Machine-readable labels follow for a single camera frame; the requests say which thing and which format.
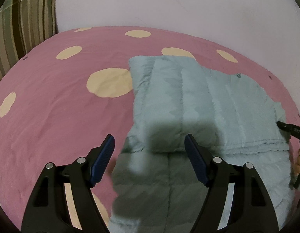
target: polka dot bed sheet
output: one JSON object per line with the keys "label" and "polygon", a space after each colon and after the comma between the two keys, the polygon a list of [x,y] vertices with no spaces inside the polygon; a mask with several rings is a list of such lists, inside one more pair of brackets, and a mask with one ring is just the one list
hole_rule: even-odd
{"label": "polka dot bed sheet", "polygon": [[[281,81],[265,68],[205,39],[160,29],[93,27],[56,34],[31,50],[0,82],[0,204],[20,227],[32,188],[48,162],[70,164],[115,137],[115,152],[93,189],[108,223],[111,172],[133,125],[132,78],[128,60],[145,55],[187,56],[226,74],[246,74],[273,101],[281,102],[288,123],[300,115]],[[295,156],[298,141],[291,140]],[[70,216],[76,217],[66,184]]]}

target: light blue fabric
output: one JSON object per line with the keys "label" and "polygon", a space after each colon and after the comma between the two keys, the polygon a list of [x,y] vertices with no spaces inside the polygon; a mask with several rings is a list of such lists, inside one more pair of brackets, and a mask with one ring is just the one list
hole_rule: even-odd
{"label": "light blue fabric", "polygon": [[[282,227],[294,192],[289,147],[276,126],[285,121],[281,104],[246,75],[207,69],[194,58],[137,56],[129,65],[134,125],[112,173],[119,196],[110,231],[190,231],[207,188],[197,181],[185,153],[188,133],[230,164],[253,163]],[[225,209],[220,228],[228,216]]]}

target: finger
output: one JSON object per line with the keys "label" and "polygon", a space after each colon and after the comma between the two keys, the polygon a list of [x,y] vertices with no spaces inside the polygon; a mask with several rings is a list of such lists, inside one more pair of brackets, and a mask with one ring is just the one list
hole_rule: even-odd
{"label": "finger", "polygon": [[294,173],[295,176],[297,176],[298,174],[300,174],[300,166],[294,165],[293,166],[293,173]]}
{"label": "finger", "polygon": [[300,156],[297,157],[297,164],[300,166]]}

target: blue gripper pad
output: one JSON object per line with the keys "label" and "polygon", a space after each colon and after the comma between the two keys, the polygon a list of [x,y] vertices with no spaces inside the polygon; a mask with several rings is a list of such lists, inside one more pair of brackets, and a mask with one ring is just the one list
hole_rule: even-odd
{"label": "blue gripper pad", "polygon": [[184,139],[184,148],[189,160],[191,161],[191,165],[193,166],[198,181],[207,186],[209,178],[207,177],[206,163],[189,135],[187,135]]}
{"label": "blue gripper pad", "polygon": [[95,186],[101,181],[115,147],[115,139],[110,136],[90,170],[90,183]]}

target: bed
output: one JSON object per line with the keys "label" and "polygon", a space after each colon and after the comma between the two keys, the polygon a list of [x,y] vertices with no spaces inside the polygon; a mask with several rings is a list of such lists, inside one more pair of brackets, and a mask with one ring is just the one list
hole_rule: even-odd
{"label": "bed", "polygon": [[[141,27],[88,27],[56,34],[26,54],[0,82],[0,202],[17,227],[42,167],[69,164],[107,134],[116,139],[115,152],[93,193],[110,216],[117,196],[110,174],[133,125],[128,60],[162,54],[194,57],[206,68],[248,75],[282,104],[288,123],[300,125],[293,100],[272,73],[216,43]],[[292,140],[291,152],[297,149],[298,141]]]}

